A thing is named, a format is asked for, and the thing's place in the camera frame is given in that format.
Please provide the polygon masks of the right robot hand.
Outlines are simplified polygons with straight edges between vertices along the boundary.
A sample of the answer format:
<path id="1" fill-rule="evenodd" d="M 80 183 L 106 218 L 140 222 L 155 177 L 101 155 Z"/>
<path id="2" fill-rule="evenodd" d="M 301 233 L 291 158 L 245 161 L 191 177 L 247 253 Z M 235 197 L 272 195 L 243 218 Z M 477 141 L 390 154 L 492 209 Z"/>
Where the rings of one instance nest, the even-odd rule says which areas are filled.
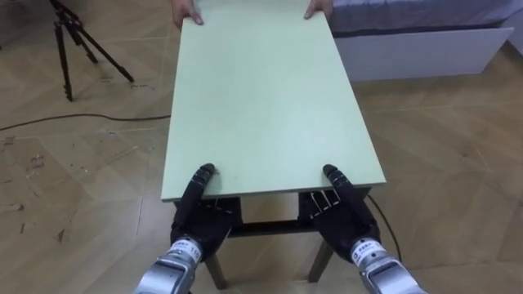
<path id="1" fill-rule="evenodd" d="M 355 265 L 361 254 L 354 248 L 365 238 L 380 239 L 378 223 L 364 202 L 364 197 L 337 167 L 323 167 L 331 190 L 315 191 L 305 197 L 305 212 L 324 241 L 344 260 Z"/>

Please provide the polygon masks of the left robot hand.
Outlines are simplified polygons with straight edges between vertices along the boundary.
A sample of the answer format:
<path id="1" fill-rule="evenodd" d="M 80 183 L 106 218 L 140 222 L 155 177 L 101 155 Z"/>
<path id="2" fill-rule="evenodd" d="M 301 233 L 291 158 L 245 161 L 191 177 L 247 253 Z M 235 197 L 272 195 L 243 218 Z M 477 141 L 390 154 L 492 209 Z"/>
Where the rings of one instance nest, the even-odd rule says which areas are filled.
<path id="1" fill-rule="evenodd" d="M 171 225 L 171 244 L 184 237 L 193 239 L 201 248 L 201 262 L 218 251 L 235 226 L 243 224 L 239 198 L 203 199 L 215 171 L 211 163 L 199 167 L 175 204 Z"/>

